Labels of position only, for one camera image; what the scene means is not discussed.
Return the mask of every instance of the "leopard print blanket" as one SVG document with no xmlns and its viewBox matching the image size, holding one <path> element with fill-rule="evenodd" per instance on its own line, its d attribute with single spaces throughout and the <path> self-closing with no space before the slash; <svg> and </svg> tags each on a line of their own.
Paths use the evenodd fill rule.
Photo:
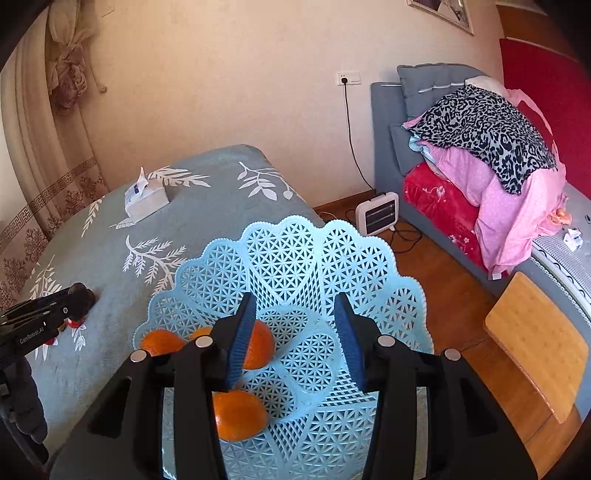
<svg viewBox="0 0 591 480">
<path fill-rule="evenodd" d="M 409 129 L 436 147 L 459 147 L 486 163 L 508 193 L 520 194 L 556 159 L 529 120 L 502 96 L 472 85 L 444 96 Z"/>
</svg>

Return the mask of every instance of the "gray cushion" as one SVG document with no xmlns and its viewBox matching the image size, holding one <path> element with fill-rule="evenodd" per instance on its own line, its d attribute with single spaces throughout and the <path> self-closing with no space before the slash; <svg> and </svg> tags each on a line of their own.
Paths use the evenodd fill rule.
<svg viewBox="0 0 591 480">
<path fill-rule="evenodd" d="M 435 105 L 441 97 L 455 92 L 466 79 L 486 75 L 468 65 L 436 63 L 397 68 L 406 102 L 407 118 L 416 118 Z"/>
<path fill-rule="evenodd" d="M 408 147 L 411 133 L 401 125 L 390 125 L 390 135 L 392 135 L 398 168 L 402 175 L 406 175 L 424 160 L 423 155 Z"/>
</svg>

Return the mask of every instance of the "gray bedspread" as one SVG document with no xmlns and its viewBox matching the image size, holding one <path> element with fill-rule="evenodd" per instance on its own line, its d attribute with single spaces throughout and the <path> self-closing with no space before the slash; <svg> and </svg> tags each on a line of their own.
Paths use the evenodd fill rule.
<svg viewBox="0 0 591 480">
<path fill-rule="evenodd" d="M 258 220 L 302 215 L 324 223 L 247 145 L 221 148 L 152 172 L 170 204 L 134 225 L 121 187 L 69 220 L 49 243 L 24 289 L 34 298 L 82 282 L 98 301 L 79 329 L 28 359 L 55 451 L 132 350 L 151 296 L 173 286 L 174 272 L 216 238 L 238 239 Z"/>
</svg>

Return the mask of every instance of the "red wall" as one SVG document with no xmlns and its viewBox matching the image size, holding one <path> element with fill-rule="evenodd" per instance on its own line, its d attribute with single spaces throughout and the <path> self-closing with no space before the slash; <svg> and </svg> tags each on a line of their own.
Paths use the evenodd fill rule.
<svg viewBox="0 0 591 480">
<path fill-rule="evenodd" d="M 591 79 L 576 61 L 544 48 L 501 40 L 505 87 L 521 89 L 552 127 L 567 181 L 591 197 Z"/>
</svg>

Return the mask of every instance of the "picture frame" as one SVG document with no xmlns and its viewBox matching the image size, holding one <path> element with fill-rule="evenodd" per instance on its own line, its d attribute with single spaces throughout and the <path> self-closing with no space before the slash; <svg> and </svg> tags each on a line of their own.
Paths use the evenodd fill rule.
<svg viewBox="0 0 591 480">
<path fill-rule="evenodd" d="M 425 12 L 435 15 L 455 25 L 470 35 L 474 35 L 472 20 L 467 0 L 407 0 L 411 7 L 419 8 Z"/>
</svg>

